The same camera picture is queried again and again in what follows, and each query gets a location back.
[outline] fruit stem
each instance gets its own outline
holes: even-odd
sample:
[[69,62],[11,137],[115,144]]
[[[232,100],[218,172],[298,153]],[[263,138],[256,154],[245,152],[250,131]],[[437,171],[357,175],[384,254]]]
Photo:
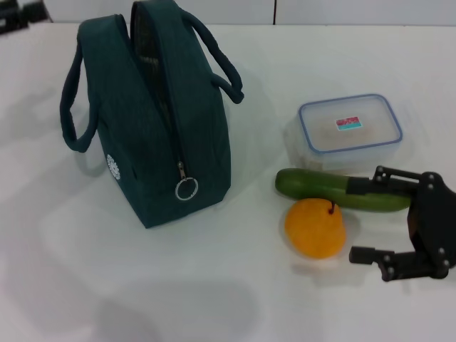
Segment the fruit stem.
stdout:
[[334,214],[334,209],[336,208],[336,203],[334,203],[333,201],[331,201],[331,204],[332,204],[332,207],[330,208],[330,210],[328,210],[329,214]]

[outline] metal ring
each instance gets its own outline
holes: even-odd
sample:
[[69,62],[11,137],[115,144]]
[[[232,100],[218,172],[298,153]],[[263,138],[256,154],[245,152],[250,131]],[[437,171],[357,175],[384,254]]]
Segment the metal ring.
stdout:
[[[193,182],[195,182],[195,190],[193,190],[192,194],[189,197],[182,198],[181,196],[179,196],[179,187],[183,182],[186,182],[188,180],[192,180]],[[178,182],[176,185],[175,194],[176,194],[176,197],[178,200],[188,201],[188,200],[192,199],[197,194],[197,192],[198,192],[198,181],[193,177],[184,178],[183,180]]]

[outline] container lid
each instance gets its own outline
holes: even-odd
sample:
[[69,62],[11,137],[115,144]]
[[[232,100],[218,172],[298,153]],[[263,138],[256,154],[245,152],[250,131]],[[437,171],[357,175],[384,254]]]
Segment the container lid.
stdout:
[[318,154],[399,143],[402,129],[382,95],[310,102],[299,108],[307,143]]

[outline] container label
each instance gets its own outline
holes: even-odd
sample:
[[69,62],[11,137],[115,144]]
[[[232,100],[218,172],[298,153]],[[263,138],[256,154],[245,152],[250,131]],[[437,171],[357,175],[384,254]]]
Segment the container label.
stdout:
[[363,127],[363,124],[357,116],[353,116],[352,118],[336,120],[336,126],[337,130],[352,130]]

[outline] blue lid rim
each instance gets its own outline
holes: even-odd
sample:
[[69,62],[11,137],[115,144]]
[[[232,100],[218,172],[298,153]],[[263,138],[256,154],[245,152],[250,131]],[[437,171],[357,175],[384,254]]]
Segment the blue lid rim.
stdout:
[[[360,146],[355,146],[355,147],[339,148],[339,149],[327,150],[327,151],[318,150],[318,149],[316,149],[314,147],[314,145],[312,145],[311,139],[309,137],[309,133],[307,132],[306,125],[304,124],[304,120],[302,118],[302,110],[307,105],[318,105],[318,104],[321,104],[321,103],[328,103],[328,102],[334,102],[334,101],[340,101],[340,100],[350,100],[350,99],[354,99],[354,98],[368,98],[368,97],[380,98],[381,100],[385,101],[386,106],[388,107],[388,110],[390,111],[391,117],[393,118],[393,121],[396,124],[396,128],[398,129],[398,132],[399,132],[399,138],[398,139],[391,140],[391,141],[386,141],[386,142],[378,142],[376,144],[360,145]],[[393,109],[391,108],[390,103],[388,102],[388,100],[386,100],[385,96],[380,95],[380,94],[369,93],[369,94],[363,94],[363,95],[347,96],[345,98],[332,98],[330,100],[321,100],[321,101],[314,101],[314,102],[304,103],[301,107],[299,107],[298,115],[299,115],[299,118],[301,119],[301,126],[304,129],[304,135],[306,136],[306,140],[307,140],[307,143],[309,144],[310,149],[313,152],[315,152],[316,154],[319,154],[319,155],[325,155],[327,153],[335,153],[335,152],[362,150],[364,148],[391,145],[391,144],[399,143],[403,139],[402,128],[399,125],[398,119],[396,118],[396,115],[395,115]]]

